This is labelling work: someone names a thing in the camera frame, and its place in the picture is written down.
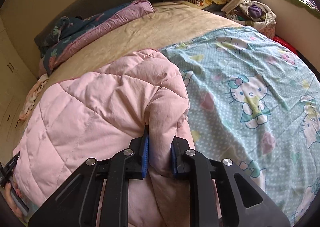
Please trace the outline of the pink quilted coat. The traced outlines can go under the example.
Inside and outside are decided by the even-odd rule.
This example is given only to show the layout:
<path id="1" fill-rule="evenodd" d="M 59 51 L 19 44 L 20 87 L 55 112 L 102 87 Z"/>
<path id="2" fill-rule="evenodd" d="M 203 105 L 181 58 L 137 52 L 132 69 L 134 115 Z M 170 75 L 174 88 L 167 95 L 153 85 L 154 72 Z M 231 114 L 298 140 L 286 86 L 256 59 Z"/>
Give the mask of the pink quilted coat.
<path id="1" fill-rule="evenodd" d="M 53 84 L 14 149 L 17 185 L 40 206 L 86 159 L 113 157 L 148 126 L 148 175 L 129 183 L 129 225 L 189 226 L 189 185 L 169 168 L 174 137 L 195 146 L 189 108 L 179 68 L 152 49 Z"/>

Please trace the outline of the beige mattress cover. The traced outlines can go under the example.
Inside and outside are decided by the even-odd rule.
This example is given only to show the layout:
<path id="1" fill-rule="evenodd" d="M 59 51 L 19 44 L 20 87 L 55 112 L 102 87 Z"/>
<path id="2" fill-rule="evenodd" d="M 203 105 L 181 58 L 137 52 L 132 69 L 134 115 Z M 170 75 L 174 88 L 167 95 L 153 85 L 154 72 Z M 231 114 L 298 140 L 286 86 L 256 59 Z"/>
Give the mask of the beige mattress cover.
<path id="1" fill-rule="evenodd" d="M 207 32 L 239 24 L 222 16 L 173 2 L 156 3 L 155 12 L 131 21 L 85 46 L 49 77 L 46 87 L 95 71 L 126 54 L 161 49 Z"/>

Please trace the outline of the white patterned bag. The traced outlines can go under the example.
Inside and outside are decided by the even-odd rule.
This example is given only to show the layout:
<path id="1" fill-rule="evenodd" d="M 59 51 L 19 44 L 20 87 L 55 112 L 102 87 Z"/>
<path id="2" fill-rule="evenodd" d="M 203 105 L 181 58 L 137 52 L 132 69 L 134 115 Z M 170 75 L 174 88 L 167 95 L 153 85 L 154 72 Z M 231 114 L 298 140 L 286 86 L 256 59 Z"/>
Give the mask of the white patterned bag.
<path id="1" fill-rule="evenodd" d="M 250 26 L 273 39 L 276 33 L 276 15 L 264 3 L 257 1 L 241 3 L 226 17 L 238 24 Z"/>

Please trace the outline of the peach floral cloth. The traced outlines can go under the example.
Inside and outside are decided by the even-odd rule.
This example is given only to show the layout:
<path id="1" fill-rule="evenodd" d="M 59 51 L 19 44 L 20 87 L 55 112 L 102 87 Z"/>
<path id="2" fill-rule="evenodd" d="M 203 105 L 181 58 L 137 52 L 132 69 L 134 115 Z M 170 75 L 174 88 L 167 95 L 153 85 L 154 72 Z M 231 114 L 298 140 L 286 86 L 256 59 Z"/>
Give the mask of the peach floral cloth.
<path id="1" fill-rule="evenodd" d="M 25 121 L 28 119 L 31 111 L 35 105 L 35 101 L 39 94 L 42 92 L 43 88 L 48 82 L 48 74 L 43 74 L 40 76 L 39 80 L 35 83 L 35 85 L 31 88 L 27 97 L 25 98 L 25 102 L 23 104 L 22 110 L 19 114 L 19 121 Z"/>

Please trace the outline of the Hello Kitty bed sheet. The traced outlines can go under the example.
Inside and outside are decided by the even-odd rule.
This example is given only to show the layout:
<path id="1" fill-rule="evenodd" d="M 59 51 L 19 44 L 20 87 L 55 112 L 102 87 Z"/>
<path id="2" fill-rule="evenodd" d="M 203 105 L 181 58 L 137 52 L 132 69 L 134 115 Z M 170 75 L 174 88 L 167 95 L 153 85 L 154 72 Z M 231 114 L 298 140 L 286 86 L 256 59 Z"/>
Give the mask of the Hello Kitty bed sheet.
<path id="1" fill-rule="evenodd" d="M 297 224 L 319 192 L 319 81 L 251 27 L 161 49 L 186 86 L 189 126 L 207 158 L 232 159 Z"/>

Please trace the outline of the teal pink floral quilt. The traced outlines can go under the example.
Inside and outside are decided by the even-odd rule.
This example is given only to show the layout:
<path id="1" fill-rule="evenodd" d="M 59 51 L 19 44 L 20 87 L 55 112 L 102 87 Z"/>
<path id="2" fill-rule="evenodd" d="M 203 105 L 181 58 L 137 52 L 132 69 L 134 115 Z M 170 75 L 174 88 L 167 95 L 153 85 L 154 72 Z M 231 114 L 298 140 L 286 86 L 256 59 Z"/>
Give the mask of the teal pink floral quilt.
<path id="1" fill-rule="evenodd" d="M 75 53 L 109 32 L 148 14 L 155 9 L 148 0 L 135 0 L 91 17 L 63 16 L 37 44 L 41 53 L 39 76 L 52 72 Z"/>

